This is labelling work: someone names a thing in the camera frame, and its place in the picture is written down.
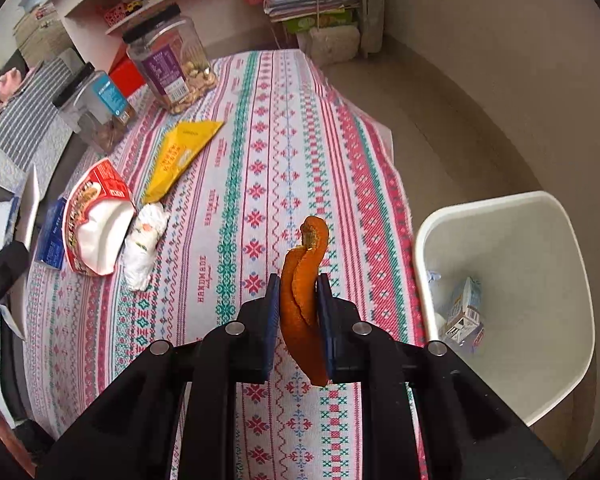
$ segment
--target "black jar lid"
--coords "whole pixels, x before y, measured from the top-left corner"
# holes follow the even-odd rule
[[[87,79],[94,72],[94,67],[91,63],[85,64],[71,81],[64,85],[56,96],[51,100],[54,106],[58,109],[67,102],[74,92],[78,89],[78,86]]]
[[[178,4],[171,4],[164,10],[158,12],[158,14],[147,18],[142,23],[138,23],[135,27],[130,28],[122,35],[122,41],[126,44],[133,43],[135,40],[142,38],[148,32],[151,32],[163,22],[175,18],[180,15],[180,6]]]

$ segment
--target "orange peel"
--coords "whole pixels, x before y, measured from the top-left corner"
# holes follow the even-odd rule
[[[315,304],[315,281],[329,242],[324,220],[309,216],[300,226],[302,245],[285,257],[280,276],[280,330],[286,347],[314,386],[328,382]]]

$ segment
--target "stack of papers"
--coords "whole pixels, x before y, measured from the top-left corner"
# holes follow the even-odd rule
[[[360,6],[360,0],[265,0],[264,11],[274,22],[282,22],[300,16],[309,16],[335,9],[352,9]]]

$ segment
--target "patterned tablecloth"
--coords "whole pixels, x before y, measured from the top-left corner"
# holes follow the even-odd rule
[[[177,121],[226,121],[163,199],[171,220],[149,289],[129,291],[120,264],[97,279],[66,262],[60,272],[30,270],[27,385],[35,419],[52,435],[152,340],[202,338],[264,295],[310,214],[330,227],[322,271],[334,295],[395,338],[424,341],[410,212],[377,124],[300,51],[238,54],[215,67],[218,88],[182,116],[139,90],[139,121],[111,157],[138,201]],[[95,160],[87,153],[68,189]],[[238,385],[236,443],[241,479],[359,479],[360,389],[310,387],[279,336],[269,383]]]

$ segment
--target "clear plastic jar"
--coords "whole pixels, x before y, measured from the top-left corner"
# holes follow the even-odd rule
[[[98,152],[113,152],[136,111],[109,76],[87,63],[53,98],[62,120]]]
[[[216,86],[193,21],[172,4],[122,36],[126,52],[170,113],[179,114]]]

